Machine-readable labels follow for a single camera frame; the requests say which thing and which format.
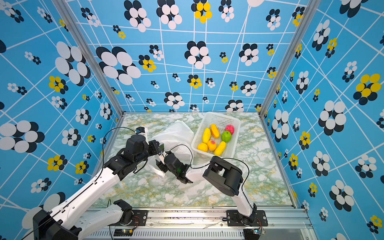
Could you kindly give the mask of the white plastic bag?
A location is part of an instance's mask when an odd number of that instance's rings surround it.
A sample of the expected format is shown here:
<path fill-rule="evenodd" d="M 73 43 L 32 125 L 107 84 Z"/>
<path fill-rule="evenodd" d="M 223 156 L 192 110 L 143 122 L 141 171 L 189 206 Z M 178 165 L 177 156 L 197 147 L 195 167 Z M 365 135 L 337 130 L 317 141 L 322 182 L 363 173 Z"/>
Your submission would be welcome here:
<path fill-rule="evenodd" d="M 160 144 L 164 144 L 165 151 L 169 151 L 174 146 L 179 144 L 187 145 L 187 147 L 191 150 L 193 138 L 193 131 L 183 121 L 177 120 L 171 123 L 165 130 L 153 136 L 152 140 L 156 140 Z M 187 147 L 179 146 L 172 150 L 176 157 L 178 157 L 184 164 L 188 164 L 192 158 L 192 154 Z M 159 160 L 158 156 L 149 157 L 150 165 L 145 167 L 145 169 L 152 171 L 158 177 L 163 179 L 166 174 L 156 166 L 156 160 Z"/>

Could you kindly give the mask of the yellow fruit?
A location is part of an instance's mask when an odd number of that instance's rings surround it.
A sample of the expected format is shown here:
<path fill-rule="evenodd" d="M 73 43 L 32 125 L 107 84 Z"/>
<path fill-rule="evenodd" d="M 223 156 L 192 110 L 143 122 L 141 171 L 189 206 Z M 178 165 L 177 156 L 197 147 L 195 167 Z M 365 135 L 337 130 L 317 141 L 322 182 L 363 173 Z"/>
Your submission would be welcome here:
<path fill-rule="evenodd" d="M 207 152 L 208 151 L 208 145 L 206 143 L 200 143 L 197 147 L 199 151 Z"/>

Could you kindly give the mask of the red orange fruit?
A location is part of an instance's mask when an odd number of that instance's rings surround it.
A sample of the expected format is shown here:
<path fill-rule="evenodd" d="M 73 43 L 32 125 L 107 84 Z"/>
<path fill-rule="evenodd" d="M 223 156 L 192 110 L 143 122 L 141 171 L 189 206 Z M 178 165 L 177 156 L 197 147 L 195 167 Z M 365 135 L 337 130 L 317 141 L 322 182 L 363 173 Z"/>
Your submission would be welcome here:
<path fill-rule="evenodd" d="M 214 152 L 217 148 L 217 143 L 213 140 L 207 142 L 208 150 Z"/>

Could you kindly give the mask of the orange yellow mango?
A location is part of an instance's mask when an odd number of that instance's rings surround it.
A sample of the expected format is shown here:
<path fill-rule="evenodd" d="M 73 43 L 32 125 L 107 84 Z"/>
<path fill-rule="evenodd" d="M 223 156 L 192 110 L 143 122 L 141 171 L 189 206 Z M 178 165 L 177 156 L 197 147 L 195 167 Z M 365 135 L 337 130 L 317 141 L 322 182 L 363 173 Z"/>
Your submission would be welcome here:
<path fill-rule="evenodd" d="M 215 124 L 211 125 L 211 135 L 215 139 L 218 139 L 220 137 L 220 131 L 219 131 L 218 127 Z"/>

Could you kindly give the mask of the green fruit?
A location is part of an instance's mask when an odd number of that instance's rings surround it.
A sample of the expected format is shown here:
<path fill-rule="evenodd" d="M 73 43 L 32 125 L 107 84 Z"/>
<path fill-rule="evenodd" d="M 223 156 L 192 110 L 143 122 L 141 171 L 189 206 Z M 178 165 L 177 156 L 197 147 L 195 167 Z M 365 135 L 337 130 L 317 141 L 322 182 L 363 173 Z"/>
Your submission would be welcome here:
<path fill-rule="evenodd" d="M 224 131 L 221 135 L 222 142 L 229 143 L 232 139 L 232 134 L 230 131 Z"/>

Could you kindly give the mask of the pink round fruit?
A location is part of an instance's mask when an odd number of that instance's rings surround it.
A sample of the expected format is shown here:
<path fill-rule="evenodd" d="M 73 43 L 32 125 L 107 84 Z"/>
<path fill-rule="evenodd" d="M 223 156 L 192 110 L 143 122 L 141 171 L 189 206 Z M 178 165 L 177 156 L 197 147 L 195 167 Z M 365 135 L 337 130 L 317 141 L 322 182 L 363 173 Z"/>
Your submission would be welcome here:
<path fill-rule="evenodd" d="M 233 135 L 235 132 L 235 127 L 233 125 L 227 125 L 225 131 L 228 131 L 231 135 Z"/>

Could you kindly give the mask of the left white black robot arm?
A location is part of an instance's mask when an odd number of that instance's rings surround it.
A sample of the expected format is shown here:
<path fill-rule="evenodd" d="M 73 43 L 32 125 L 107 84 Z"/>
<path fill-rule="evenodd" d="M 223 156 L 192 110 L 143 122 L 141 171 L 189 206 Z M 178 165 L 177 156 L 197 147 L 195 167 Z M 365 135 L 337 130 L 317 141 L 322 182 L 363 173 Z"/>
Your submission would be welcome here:
<path fill-rule="evenodd" d="M 82 215 L 105 192 L 130 173 L 137 173 L 140 163 L 146 163 L 149 157 L 157 156 L 163 150 L 162 144 L 156 140 L 148 141 L 145 134 L 132 135 L 126 147 L 110 158 L 95 178 L 51 210 L 37 212 L 33 217 L 31 236 L 35 240 L 82 240 L 113 224 L 137 228 L 141 219 L 124 200 L 117 200 L 87 218 Z"/>

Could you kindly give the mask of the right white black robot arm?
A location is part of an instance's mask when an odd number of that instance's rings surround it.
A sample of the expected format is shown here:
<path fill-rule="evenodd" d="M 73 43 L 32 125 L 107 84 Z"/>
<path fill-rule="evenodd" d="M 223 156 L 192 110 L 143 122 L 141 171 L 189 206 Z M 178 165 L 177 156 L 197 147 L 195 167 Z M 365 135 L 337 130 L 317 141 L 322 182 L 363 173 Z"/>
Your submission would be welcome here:
<path fill-rule="evenodd" d="M 156 165 L 164 173 L 172 173 L 183 184 L 192 184 L 205 180 L 226 196 L 230 196 L 243 218 L 254 222 L 257 218 L 257 206 L 248 198 L 244 189 L 245 179 L 240 168 L 230 162 L 213 156 L 209 163 L 193 167 L 182 163 L 172 152 L 156 156 Z"/>

